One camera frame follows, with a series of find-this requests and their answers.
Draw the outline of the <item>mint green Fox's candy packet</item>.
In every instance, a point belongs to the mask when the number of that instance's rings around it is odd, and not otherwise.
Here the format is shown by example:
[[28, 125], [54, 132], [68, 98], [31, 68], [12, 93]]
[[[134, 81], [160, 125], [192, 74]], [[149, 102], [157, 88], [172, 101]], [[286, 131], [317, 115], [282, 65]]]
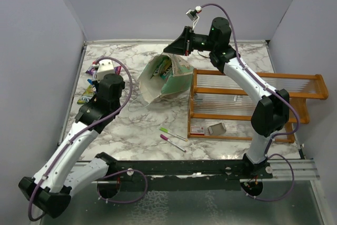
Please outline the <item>mint green Fox's candy packet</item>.
[[163, 80], [166, 80], [168, 76], [172, 74], [172, 61], [168, 56], [164, 56], [160, 61], [155, 65], [152, 77], [160, 77]]

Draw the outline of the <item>green printed paper bag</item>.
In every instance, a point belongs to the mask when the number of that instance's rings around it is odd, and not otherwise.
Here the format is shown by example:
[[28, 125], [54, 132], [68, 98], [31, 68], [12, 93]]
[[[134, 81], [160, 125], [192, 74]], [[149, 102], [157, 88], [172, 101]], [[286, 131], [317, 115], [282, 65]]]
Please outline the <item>green printed paper bag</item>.
[[[164, 56], [168, 56], [172, 61], [172, 74], [166, 80], [152, 77], [155, 65]], [[140, 104], [143, 109], [161, 97], [187, 91], [191, 86], [193, 73], [194, 67], [179, 55], [161, 53], [154, 56], [138, 78], [139, 95], [129, 104], [128, 111], [136, 112], [137, 109], [131, 109], [136, 104]]]

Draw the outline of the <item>purple snack packet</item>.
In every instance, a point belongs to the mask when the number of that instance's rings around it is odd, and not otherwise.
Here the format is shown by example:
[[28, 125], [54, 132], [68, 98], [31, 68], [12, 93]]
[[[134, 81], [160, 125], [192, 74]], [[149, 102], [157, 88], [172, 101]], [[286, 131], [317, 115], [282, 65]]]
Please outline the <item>purple snack packet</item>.
[[[121, 66], [118, 64], [114, 64], [114, 63], [113, 65], [114, 65], [115, 74], [119, 75], [121, 71]], [[93, 64], [88, 68], [86, 73], [93, 76], [94, 74]]]

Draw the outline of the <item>yellow green snack packet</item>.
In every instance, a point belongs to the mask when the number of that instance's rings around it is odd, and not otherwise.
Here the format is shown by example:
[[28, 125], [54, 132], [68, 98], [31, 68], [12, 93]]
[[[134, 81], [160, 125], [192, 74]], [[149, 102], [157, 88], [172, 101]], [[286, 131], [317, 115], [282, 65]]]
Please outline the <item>yellow green snack packet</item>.
[[96, 88], [94, 85], [90, 84], [84, 93], [77, 100], [77, 104], [82, 105], [87, 103], [96, 94]]

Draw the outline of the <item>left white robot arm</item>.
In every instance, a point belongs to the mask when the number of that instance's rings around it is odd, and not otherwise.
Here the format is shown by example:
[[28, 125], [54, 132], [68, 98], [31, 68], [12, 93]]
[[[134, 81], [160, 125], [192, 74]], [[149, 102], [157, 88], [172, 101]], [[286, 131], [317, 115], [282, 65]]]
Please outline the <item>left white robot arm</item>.
[[32, 177], [20, 180], [18, 187], [30, 206], [37, 206], [52, 218], [66, 210], [75, 188], [88, 182], [87, 177], [70, 179], [70, 171], [88, 145], [123, 108], [120, 98], [124, 88], [120, 75], [106, 74], [94, 97], [80, 107], [68, 135], [52, 157]]

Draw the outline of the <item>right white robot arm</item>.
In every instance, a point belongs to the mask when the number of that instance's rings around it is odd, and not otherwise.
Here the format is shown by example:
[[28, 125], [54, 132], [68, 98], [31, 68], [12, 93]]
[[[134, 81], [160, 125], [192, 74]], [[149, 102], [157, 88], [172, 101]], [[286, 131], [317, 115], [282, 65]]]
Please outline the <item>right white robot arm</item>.
[[251, 125], [255, 131], [251, 145], [243, 157], [242, 172], [254, 178], [266, 162], [266, 154], [273, 135], [289, 120], [289, 93], [268, 86], [240, 58], [238, 51], [230, 46], [232, 29], [224, 17], [212, 20], [208, 35], [196, 34], [186, 26], [182, 34], [163, 51], [188, 56], [192, 51], [208, 51], [210, 61], [222, 74], [230, 77], [246, 92], [255, 104]]

